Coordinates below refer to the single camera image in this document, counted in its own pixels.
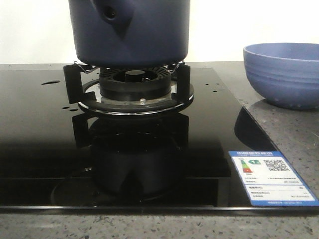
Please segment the blue bowl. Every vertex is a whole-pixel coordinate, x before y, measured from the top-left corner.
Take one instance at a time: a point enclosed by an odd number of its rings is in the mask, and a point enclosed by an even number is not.
[[[319,106],[319,44],[250,45],[244,63],[250,84],[271,104],[294,110]]]

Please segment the gray countertop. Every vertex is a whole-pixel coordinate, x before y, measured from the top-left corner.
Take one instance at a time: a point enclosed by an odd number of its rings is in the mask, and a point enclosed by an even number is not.
[[[251,88],[245,76],[243,62],[192,62],[189,65],[193,68],[213,68],[216,71],[319,197],[319,110],[291,111],[267,104]],[[38,65],[44,69],[48,66]],[[0,70],[8,70],[10,67],[1,65]],[[319,216],[0,214],[0,238],[319,239]]]

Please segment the label sticker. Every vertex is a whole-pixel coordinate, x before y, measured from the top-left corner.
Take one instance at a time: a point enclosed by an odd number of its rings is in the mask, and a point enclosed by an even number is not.
[[[253,206],[319,206],[285,157],[274,152],[229,152]]]

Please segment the blue pot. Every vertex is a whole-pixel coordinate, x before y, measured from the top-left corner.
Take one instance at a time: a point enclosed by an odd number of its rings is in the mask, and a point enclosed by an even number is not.
[[[84,63],[152,67],[187,55],[190,0],[69,0],[69,6]]]

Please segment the gas burner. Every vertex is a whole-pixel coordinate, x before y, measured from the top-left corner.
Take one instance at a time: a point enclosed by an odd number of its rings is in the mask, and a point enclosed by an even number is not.
[[[185,64],[142,69],[101,68],[99,79],[82,85],[88,65],[64,66],[69,103],[93,115],[149,115],[182,110],[193,100],[190,67]]]

